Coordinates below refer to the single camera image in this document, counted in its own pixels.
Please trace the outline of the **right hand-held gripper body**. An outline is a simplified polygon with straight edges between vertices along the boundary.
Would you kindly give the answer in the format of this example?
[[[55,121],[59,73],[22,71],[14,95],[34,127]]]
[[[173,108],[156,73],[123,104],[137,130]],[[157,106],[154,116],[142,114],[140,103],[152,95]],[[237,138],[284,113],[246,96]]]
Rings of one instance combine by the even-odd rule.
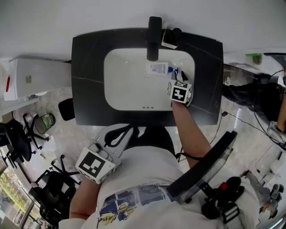
[[[190,77],[190,82],[170,79],[168,83],[168,96],[170,100],[189,107],[193,100],[193,79]]]

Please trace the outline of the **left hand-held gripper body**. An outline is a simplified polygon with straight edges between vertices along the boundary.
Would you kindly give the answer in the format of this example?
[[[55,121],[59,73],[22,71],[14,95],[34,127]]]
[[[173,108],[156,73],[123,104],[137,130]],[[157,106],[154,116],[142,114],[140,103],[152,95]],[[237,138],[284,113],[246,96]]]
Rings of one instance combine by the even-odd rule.
[[[83,148],[76,168],[91,181],[101,184],[122,164],[121,155],[122,143],[116,146],[93,141]]]

